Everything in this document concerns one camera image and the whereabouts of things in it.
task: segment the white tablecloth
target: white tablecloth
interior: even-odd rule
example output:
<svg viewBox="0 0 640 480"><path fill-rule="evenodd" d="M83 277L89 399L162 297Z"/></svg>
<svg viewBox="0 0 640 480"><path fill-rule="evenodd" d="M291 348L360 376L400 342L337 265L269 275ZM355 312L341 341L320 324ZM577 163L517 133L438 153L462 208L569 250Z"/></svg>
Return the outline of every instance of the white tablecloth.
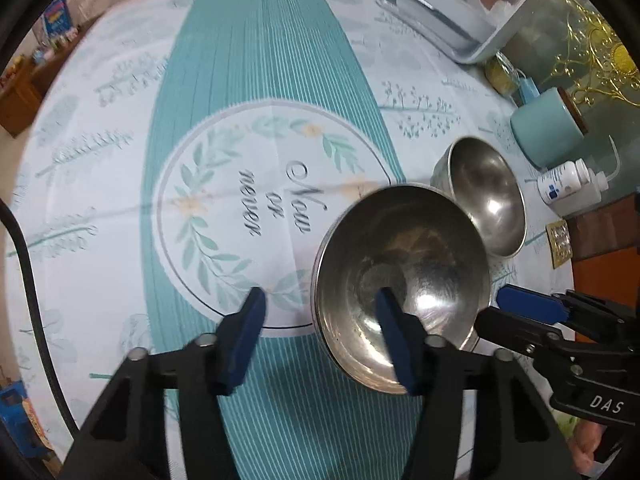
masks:
<svg viewBox="0 0 640 480"><path fill-rule="evenodd" d="M313 257L363 193L428 183L446 147L475 135L508 160L527 206L525 246L492 262L494 295L505 283L570 288L570 264L551 266L545 225L557 217L511 133L513 109L375 0L133 0L112 9L49 91L12 204L76 422L130 348L179 348L258 284L269 298L263 338L246 383L223 403L241 475L398 478L418 402L360 387L317 350ZM10 243L6 257L22 378L63 458L71 438ZM167 413L172 473L182 478L174 400ZM245 433L248 416L258 436ZM367 440L380 428L388 431ZM470 431L465 423L460 467ZM379 466L374 455L387 451Z"/></svg>

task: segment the stainless steel bowl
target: stainless steel bowl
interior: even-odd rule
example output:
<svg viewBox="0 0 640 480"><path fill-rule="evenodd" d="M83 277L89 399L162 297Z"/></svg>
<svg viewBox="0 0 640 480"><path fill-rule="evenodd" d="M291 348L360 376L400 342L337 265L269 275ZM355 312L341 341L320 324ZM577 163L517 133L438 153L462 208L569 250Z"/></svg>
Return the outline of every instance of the stainless steel bowl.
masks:
<svg viewBox="0 0 640 480"><path fill-rule="evenodd" d="M475 346L473 323L490 295L487 256L474 225L443 193L407 184L367 195L329 230L314 266L314 320L329 354L359 383L403 394L375 316L383 286L428 332Z"/></svg>
<svg viewBox="0 0 640 480"><path fill-rule="evenodd" d="M513 171L490 144L460 137L434 167L431 185L466 212L491 256L509 258L522 248L527 234L522 192Z"/></svg>

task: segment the white pill bottle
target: white pill bottle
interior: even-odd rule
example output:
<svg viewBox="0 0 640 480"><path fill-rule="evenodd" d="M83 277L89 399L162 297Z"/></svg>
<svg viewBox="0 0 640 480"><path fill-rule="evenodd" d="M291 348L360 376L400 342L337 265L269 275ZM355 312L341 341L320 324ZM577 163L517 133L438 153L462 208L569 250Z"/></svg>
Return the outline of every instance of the white pill bottle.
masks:
<svg viewBox="0 0 640 480"><path fill-rule="evenodd" d="M609 141L611 142L613 154L616 157L616 169L610 175L605 175L604 171L595 173L589 168L589 174L591 175L590 183L583 185L580 191L550 204L550 208L553 209L558 216L569 216L600 203L602 200L602 192L609 189L609 182L618 176L620 167L622 166L618 150L611 136L609 136Z"/></svg>
<svg viewBox="0 0 640 480"><path fill-rule="evenodd" d="M538 177L538 191L545 204L551 204L580 191L590 181L591 175L581 158L575 162L568 160Z"/></svg>

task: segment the bottle cap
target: bottle cap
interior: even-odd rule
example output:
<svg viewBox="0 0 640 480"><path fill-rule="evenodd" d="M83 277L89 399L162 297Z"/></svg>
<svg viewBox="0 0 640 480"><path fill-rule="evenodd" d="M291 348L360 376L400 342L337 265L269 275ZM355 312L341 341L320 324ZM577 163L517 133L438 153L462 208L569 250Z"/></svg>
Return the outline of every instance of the bottle cap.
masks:
<svg viewBox="0 0 640 480"><path fill-rule="evenodd" d="M609 181L607 180L607 176L604 174L604 171L596 173L595 185L600 191L609 189Z"/></svg>
<svg viewBox="0 0 640 480"><path fill-rule="evenodd" d="M575 169L578 173L578 179L580 180L580 184L582 186L591 182L591 175L589 174L589 169L587 168L587 165L584 163L584 161L581 158L575 161Z"/></svg>

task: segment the circular print design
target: circular print design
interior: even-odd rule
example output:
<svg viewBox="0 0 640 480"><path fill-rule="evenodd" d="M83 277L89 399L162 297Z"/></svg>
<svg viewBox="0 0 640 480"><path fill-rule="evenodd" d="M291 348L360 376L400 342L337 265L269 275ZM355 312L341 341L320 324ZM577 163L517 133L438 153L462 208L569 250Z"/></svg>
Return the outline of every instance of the circular print design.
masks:
<svg viewBox="0 0 640 480"><path fill-rule="evenodd" d="M392 182L367 137L311 105L261 101L209 116L175 147L154 194L154 246L176 289L214 321L252 286L265 336L313 332L309 281L322 238Z"/></svg>

